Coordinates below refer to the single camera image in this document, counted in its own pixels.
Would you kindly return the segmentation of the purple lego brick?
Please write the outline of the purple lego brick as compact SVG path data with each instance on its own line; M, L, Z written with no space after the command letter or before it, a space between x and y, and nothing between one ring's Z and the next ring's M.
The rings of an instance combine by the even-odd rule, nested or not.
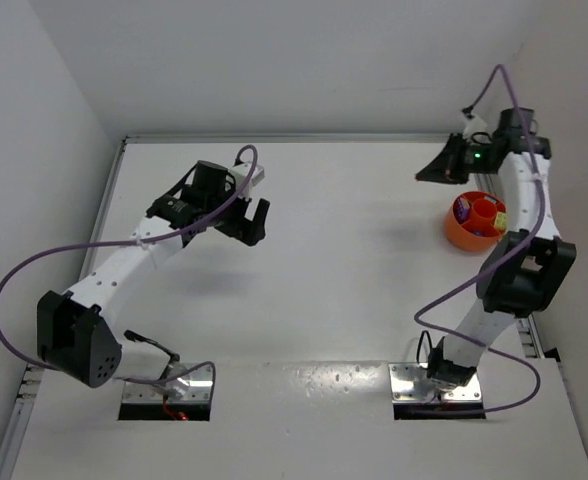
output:
M459 196L453 203L453 214L459 224L465 223L470 215L471 204L464 196Z

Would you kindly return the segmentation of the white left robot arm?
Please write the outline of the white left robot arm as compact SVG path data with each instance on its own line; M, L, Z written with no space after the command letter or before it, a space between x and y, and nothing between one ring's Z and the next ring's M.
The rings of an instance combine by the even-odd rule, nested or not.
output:
M248 246L261 241L269 201L258 202L253 218L245 213L263 177L251 162L197 162L152 203L125 245L65 293L39 300L39 358L90 388L111 378L158 382L180 371L179 354L159 342L132 330L116 336L119 313L148 275L207 229Z

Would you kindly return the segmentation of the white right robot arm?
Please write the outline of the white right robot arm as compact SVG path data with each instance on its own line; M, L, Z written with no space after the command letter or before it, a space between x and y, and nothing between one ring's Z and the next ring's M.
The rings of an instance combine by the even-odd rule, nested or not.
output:
M471 131L448 137L416 178L460 185L473 174L502 186L506 230L474 280L476 299L463 320L430 352L427 377L444 391L463 387L495 340L518 319L545 310L572 267L577 249L562 239L549 194L551 144L536 133L529 108L501 112L486 142Z

